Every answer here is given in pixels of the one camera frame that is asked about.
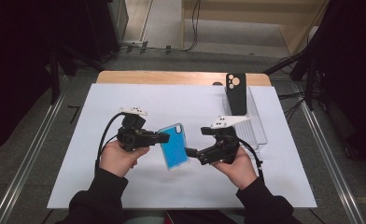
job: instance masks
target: black jacket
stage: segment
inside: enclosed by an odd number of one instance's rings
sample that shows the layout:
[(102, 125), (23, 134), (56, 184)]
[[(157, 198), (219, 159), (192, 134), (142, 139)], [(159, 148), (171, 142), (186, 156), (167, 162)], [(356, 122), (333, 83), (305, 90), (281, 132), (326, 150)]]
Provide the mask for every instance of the black jacket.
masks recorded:
[[(122, 223), (121, 195), (127, 184), (126, 178), (99, 169), (90, 188), (73, 197), (69, 215), (60, 223)], [(245, 223), (300, 223), (290, 203), (272, 195), (259, 179), (236, 196), (246, 209)]]

